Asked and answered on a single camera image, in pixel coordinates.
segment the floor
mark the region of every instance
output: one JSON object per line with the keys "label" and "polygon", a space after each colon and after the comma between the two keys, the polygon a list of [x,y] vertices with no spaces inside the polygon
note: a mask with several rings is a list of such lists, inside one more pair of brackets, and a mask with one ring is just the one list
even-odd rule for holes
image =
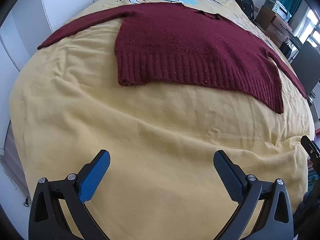
{"label": "floor", "polygon": [[320,148],[320,135],[317,136],[317,139],[315,140],[315,143]]}
{"label": "floor", "polygon": [[25,197],[30,197],[24,171],[15,145],[11,123],[5,138],[4,153],[0,156],[0,163],[6,174],[19,187]]}
{"label": "floor", "polygon": [[30,208],[23,205],[25,201],[24,195],[18,187],[12,182],[0,164],[0,203],[12,225],[18,233],[28,240],[28,224]]}

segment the maroon sweater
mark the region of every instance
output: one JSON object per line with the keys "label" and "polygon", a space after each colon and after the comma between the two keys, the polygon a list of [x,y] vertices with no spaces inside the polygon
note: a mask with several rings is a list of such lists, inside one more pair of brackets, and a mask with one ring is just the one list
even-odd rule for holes
{"label": "maroon sweater", "polygon": [[98,11],[61,27],[38,49],[119,17],[124,17],[115,43],[120,85],[158,80],[241,91],[281,114],[281,80],[269,56],[306,97],[298,78],[264,41],[219,14],[181,3]]}

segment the teal curtain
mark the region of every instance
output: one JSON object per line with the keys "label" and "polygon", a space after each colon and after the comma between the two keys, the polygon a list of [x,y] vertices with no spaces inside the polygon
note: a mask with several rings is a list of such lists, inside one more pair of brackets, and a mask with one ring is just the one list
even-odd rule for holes
{"label": "teal curtain", "polygon": [[301,2],[302,0],[281,0],[281,3],[290,12],[292,16],[297,12]]}

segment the black backpack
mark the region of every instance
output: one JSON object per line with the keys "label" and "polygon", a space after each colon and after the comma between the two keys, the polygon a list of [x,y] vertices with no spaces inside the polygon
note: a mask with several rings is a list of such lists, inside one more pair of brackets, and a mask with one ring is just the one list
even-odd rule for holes
{"label": "black backpack", "polygon": [[254,20],[253,8],[254,4],[252,0],[236,0],[237,4],[240,6],[241,10],[247,15],[250,21]]}

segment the yellow bedsheet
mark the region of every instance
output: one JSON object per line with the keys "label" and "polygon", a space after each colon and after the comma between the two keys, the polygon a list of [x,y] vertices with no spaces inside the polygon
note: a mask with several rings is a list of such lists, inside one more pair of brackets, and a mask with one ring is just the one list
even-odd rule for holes
{"label": "yellow bedsheet", "polygon": [[[158,1],[99,0],[77,17]],[[255,33],[288,64],[234,0],[193,1],[183,2]],[[237,206],[212,165],[223,149],[247,174],[282,178],[294,211],[307,190],[300,138],[312,138],[314,127],[290,80],[279,71],[283,114],[240,92],[161,82],[121,87],[114,54],[121,22],[41,49],[21,71],[10,113],[30,193],[40,177],[63,179],[106,149],[110,168],[86,205],[111,239],[213,239]]]}

